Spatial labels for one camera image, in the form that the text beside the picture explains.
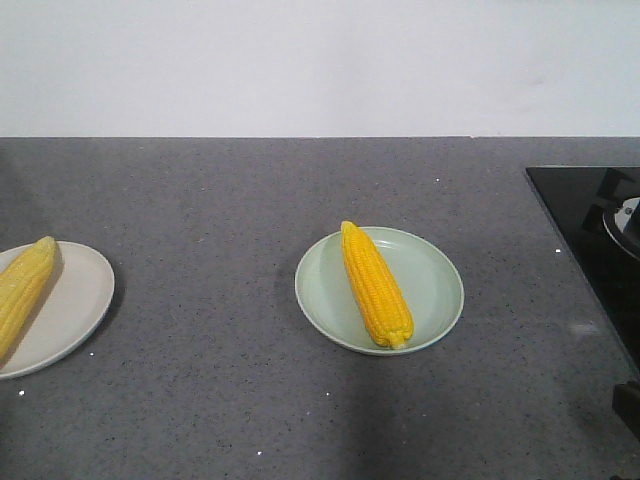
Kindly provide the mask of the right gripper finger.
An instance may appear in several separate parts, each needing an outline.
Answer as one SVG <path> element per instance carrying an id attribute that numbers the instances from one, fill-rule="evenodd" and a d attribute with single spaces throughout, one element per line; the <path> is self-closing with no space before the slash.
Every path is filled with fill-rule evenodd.
<path id="1" fill-rule="evenodd" d="M 637 381 L 617 384 L 613 389 L 612 408 L 637 440 L 640 439 L 640 385 Z"/>

